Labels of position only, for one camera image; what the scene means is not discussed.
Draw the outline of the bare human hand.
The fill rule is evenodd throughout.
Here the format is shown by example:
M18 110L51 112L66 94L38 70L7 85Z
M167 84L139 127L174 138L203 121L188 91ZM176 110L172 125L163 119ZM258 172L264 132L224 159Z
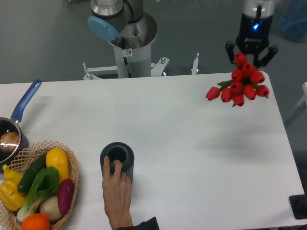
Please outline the bare human hand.
M133 225L130 214L132 184L130 178L121 171L122 163L114 161L114 173L110 173L110 158L104 157L103 164L103 199L105 213L111 229Z

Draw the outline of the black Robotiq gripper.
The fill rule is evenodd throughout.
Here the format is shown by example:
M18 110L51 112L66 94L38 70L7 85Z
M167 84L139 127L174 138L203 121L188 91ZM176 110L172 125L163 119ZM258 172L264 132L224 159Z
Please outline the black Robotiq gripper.
M272 15L259 19L251 18L245 14L241 16L236 44L241 52L254 52L253 64L257 68L265 67L278 52L277 45L269 44L272 19ZM232 64L235 63L234 48L236 44L233 41L227 41L225 44L228 58ZM268 53L262 59L259 59L259 54L267 46Z

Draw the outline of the black sleeve forearm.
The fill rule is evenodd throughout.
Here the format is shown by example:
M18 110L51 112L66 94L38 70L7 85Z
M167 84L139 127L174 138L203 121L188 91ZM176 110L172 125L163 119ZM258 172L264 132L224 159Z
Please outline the black sleeve forearm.
M116 230L160 230L156 217L141 222L136 226L119 227Z

